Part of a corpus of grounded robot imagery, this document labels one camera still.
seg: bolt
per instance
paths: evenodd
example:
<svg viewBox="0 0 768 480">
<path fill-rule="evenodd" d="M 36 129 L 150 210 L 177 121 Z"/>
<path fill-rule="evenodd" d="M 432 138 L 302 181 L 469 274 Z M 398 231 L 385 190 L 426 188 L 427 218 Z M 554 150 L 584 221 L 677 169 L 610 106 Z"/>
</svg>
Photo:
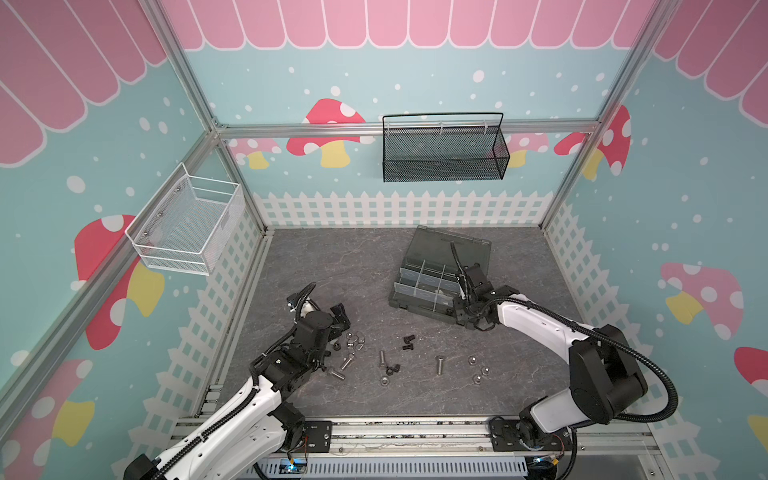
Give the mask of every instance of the bolt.
<svg viewBox="0 0 768 480">
<path fill-rule="evenodd" d="M 437 355 L 435 360 L 437 360 L 437 374 L 442 375 L 442 363 L 445 361 L 445 357 L 442 355 Z"/>
<path fill-rule="evenodd" d="M 339 373 L 334 369 L 328 369 L 328 375 L 333 375 L 339 380 L 344 380 L 346 378 L 342 373 Z"/>
</svg>

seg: white picket fence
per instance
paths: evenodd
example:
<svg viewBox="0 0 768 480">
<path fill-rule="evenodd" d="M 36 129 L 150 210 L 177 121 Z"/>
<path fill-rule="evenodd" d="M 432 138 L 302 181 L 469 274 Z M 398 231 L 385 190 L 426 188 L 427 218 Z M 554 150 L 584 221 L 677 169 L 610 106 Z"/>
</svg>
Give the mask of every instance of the white picket fence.
<svg viewBox="0 0 768 480">
<path fill-rule="evenodd" d="M 627 318 L 629 305 L 619 303 L 618 286 L 608 283 L 609 270 L 600 268 L 600 255 L 591 251 L 592 240 L 586 240 L 585 228 L 578 227 L 578 215 L 571 215 L 573 205 L 564 204 L 547 229 L 547 239 L 561 268 L 561 271 L 576 301 L 581 318 L 592 326 L 611 324 L 617 326 L 627 337 L 629 345 L 645 356 L 650 356 L 653 346 L 640 342 L 637 334 L 641 325 L 630 323 Z M 648 414 L 657 412 L 667 403 L 667 393 L 661 381 L 649 370 L 643 367 L 648 383 L 649 395 L 631 409 L 636 413 Z M 680 414 L 680 409 L 669 419 L 654 423 L 651 431 L 657 444 L 661 447 L 675 478 L 680 474 L 688 478 L 699 478 L 704 475 L 709 480 L 715 480 L 720 460 L 702 453 L 696 444 L 700 427 L 686 422 Z"/>
<path fill-rule="evenodd" d="M 531 226 L 541 222 L 552 200 L 552 192 L 540 197 L 538 192 L 523 196 L 517 192 L 497 197 L 487 192 L 478 196 L 471 192 L 463 197 L 459 192 L 446 196 L 413 192 L 400 196 L 397 192 L 385 197 L 379 192 L 359 197 L 347 192 L 343 197 L 331 193 L 323 197 L 300 194 L 282 197 L 269 194 L 267 198 L 254 194 L 253 199 L 267 225 L 277 228 L 307 227 L 399 227 L 410 225 L 508 225 Z"/>
</svg>

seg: black wire basket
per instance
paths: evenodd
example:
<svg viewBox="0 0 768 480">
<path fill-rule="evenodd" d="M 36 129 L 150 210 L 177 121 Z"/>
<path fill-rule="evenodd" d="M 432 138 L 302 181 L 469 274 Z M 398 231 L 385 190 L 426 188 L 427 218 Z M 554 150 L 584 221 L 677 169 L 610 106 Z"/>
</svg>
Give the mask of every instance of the black wire basket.
<svg viewBox="0 0 768 480">
<path fill-rule="evenodd" d="M 497 112 L 384 115 L 384 181 L 501 180 L 509 163 L 503 119 Z"/>
</svg>

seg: black cable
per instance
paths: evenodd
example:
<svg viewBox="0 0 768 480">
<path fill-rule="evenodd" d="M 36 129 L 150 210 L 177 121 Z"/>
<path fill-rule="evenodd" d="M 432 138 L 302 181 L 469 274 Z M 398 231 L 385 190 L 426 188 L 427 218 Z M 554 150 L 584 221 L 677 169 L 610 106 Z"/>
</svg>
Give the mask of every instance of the black cable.
<svg viewBox="0 0 768 480">
<path fill-rule="evenodd" d="M 565 480 L 571 474 L 574 465 L 576 465 L 576 452 L 578 452 L 576 429 L 571 428 L 571 457 L 568 459 L 568 465 L 566 465 L 565 471 L 555 480 Z"/>
<path fill-rule="evenodd" d="M 660 422 L 662 420 L 668 419 L 672 416 L 672 414 L 675 413 L 675 410 L 677 410 L 677 404 L 679 402 L 679 399 L 677 398 L 677 389 L 675 389 L 674 384 L 672 383 L 672 380 L 667 376 L 666 373 L 655 363 L 651 362 L 650 359 L 648 359 L 645 355 L 638 352 L 637 350 L 624 345 L 623 343 L 619 343 L 612 338 L 603 335 L 602 333 L 595 332 L 594 330 L 588 329 L 586 327 L 583 327 L 579 325 L 578 323 L 574 322 L 573 320 L 567 319 L 564 316 L 551 311 L 550 309 L 543 307 L 541 305 L 538 305 L 533 302 L 525 302 L 520 299 L 511 298 L 511 297 L 504 297 L 504 298 L 495 298 L 493 300 L 489 300 L 485 302 L 483 305 L 481 312 L 484 312 L 486 308 L 488 308 L 490 305 L 494 303 L 503 303 L 503 302 L 510 302 L 510 303 L 517 303 L 518 305 L 525 306 L 526 308 L 532 308 L 533 310 L 537 310 L 545 315 L 549 315 L 552 318 L 556 319 L 558 322 L 562 323 L 563 325 L 567 326 L 568 328 L 583 333 L 586 336 L 590 336 L 596 340 L 599 340 L 602 343 L 607 343 L 610 346 L 613 346 L 616 349 L 621 350 L 622 352 L 633 356 L 637 361 L 648 367 L 648 369 L 654 373 L 655 376 L 661 380 L 661 383 L 664 385 L 664 388 L 667 390 L 667 404 L 662 410 L 659 410 L 656 413 L 652 413 L 650 415 L 635 415 L 633 413 L 618 413 L 614 418 L 619 420 L 625 420 L 627 422 L 638 422 L 638 423 L 653 423 L 653 422 Z"/>
</svg>

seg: pink mushroom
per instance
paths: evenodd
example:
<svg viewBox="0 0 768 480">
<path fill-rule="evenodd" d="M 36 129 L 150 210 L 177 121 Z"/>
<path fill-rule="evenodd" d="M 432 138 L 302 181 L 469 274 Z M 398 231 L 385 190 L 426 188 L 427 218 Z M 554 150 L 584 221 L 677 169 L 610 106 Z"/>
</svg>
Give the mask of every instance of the pink mushroom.
<svg viewBox="0 0 768 480">
<path fill-rule="evenodd" d="M 332 98 L 317 101 L 307 114 L 304 124 L 362 124 L 365 119 L 354 108 Z M 373 137 L 297 137 L 288 140 L 288 151 L 296 156 L 311 154 L 318 148 L 323 151 L 320 166 L 342 168 L 349 165 L 349 155 L 344 150 L 344 141 L 371 144 Z"/>
<path fill-rule="evenodd" d="M 45 470 L 51 440 L 70 447 L 80 442 L 96 411 L 93 402 L 67 398 L 93 368 L 91 360 L 67 360 L 53 374 L 2 446 L 5 480 L 37 480 Z"/>
<path fill-rule="evenodd" d="M 768 352 L 743 346 L 733 354 L 733 363 L 750 385 L 768 396 Z"/>
<path fill-rule="evenodd" d="M 88 224 L 74 239 L 78 278 L 72 282 L 79 289 L 98 268 L 114 245 L 123 236 L 123 229 L 134 217 L 114 215 Z M 133 300 L 144 316 L 149 316 L 163 294 L 165 277 L 151 272 L 139 263 L 138 257 L 107 297 L 104 304 L 85 328 L 88 344 L 94 350 L 105 349 L 117 339 L 123 325 L 127 300 Z"/>
<path fill-rule="evenodd" d="M 598 167 L 603 158 L 608 162 L 613 175 L 620 174 L 627 164 L 631 135 L 629 110 L 621 105 L 598 147 L 587 160 L 582 172 L 584 178 L 594 181 L 598 177 Z M 585 137 L 585 134 L 579 132 L 570 134 L 554 146 L 554 152 L 558 155 L 572 155 L 581 148 Z"/>
<path fill-rule="evenodd" d="M 549 150 L 549 138 L 546 134 L 512 134 L 507 136 L 509 149 L 509 164 L 507 168 L 518 168 L 525 165 L 525 154 L 536 151 L 543 154 Z"/>
<path fill-rule="evenodd" d="M 270 162 L 264 158 L 264 153 L 279 154 L 283 151 L 277 146 L 272 138 L 241 138 L 229 141 L 230 150 L 234 155 L 237 164 L 245 165 L 245 159 L 248 159 L 248 166 L 254 170 L 262 170 L 270 166 Z"/>
<path fill-rule="evenodd" d="M 682 263 L 661 266 L 661 288 L 671 285 L 680 293 L 667 298 L 667 306 L 681 323 L 689 325 L 707 311 L 717 335 L 728 340 L 744 316 L 744 298 L 738 280 L 728 270 Z"/>
</svg>

